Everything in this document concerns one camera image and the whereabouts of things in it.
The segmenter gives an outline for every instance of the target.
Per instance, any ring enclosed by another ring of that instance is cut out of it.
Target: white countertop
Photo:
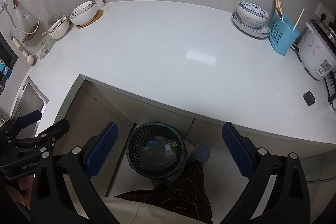
[[[64,117],[84,78],[263,134],[336,144],[323,81],[296,54],[240,31],[231,13],[166,1],[108,3],[72,27],[30,77],[49,99],[38,132]],[[307,106],[303,94],[316,102]]]

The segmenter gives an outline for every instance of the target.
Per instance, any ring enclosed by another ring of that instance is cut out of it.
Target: human hand
[[[27,206],[30,209],[30,197],[32,194],[33,182],[34,182],[33,175],[18,179],[17,184],[19,188],[25,191],[23,194],[21,194],[18,190],[16,190],[12,186],[7,185],[6,183],[4,185],[8,194],[10,195],[10,197],[14,202],[21,202],[24,206]]]

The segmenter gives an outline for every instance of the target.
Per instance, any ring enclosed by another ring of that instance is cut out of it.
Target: foot
[[[189,160],[199,160],[202,166],[204,166],[209,158],[210,158],[210,149],[200,145]]]
[[[160,186],[160,185],[165,185],[169,186],[170,180],[169,179],[152,179],[152,185],[155,187]]]

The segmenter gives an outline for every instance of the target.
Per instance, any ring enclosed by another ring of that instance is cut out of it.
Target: blue utensil holder
[[[286,55],[287,50],[300,33],[297,29],[292,31],[294,27],[293,24],[286,15],[282,14],[282,16],[283,21],[278,17],[277,13],[274,12],[272,22],[269,26],[271,33],[268,38],[276,53]]]

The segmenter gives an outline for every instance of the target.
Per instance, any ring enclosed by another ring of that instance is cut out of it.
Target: patterned plate
[[[258,27],[258,28],[251,28],[247,25],[245,25],[239,15],[238,12],[235,11],[232,14],[232,19],[234,21],[234,23],[239,27],[239,29],[241,29],[243,32],[246,32],[247,34],[253,36],[253,37],[259,37],[259,38],[264,38],[264,37],[268,37],[270,34],[270,28],[267,24]]]

